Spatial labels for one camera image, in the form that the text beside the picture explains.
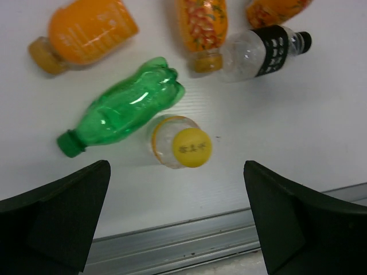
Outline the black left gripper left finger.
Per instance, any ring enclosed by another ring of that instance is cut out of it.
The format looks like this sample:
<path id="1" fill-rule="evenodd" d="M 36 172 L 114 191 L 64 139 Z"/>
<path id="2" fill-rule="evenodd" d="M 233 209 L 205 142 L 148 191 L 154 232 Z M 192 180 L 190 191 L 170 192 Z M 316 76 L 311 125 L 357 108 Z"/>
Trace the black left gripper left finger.
<path id="1" fill-rule="evenodd" d="M 1 274 L 83 272 L 110 177 L 100 160 L 2 200 Z"/>

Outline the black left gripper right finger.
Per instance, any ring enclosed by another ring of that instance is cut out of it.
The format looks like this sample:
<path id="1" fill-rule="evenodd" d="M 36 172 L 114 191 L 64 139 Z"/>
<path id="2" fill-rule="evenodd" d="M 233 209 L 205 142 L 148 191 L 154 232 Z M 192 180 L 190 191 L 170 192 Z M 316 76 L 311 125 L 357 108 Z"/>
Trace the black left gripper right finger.
<path id="1" fill-rule="evenodd" d="M 366 206 L 253 160 L 243 175 L 268 274 L 366 274 Z"/>

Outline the clear bottle yellow cap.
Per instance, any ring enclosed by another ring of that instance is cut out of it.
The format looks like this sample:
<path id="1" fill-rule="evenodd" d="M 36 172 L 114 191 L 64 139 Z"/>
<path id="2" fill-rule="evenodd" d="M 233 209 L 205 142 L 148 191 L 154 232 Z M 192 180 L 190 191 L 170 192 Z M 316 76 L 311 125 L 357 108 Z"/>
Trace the clear bottle yellow cap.
<path id="1" fill-rule="evenodd" d="M 212 155 L 209 135 L 192 119 L 160 115 L 147 125 L 147 144 L 155 159 L 168 168 L 197 168 Z"/>

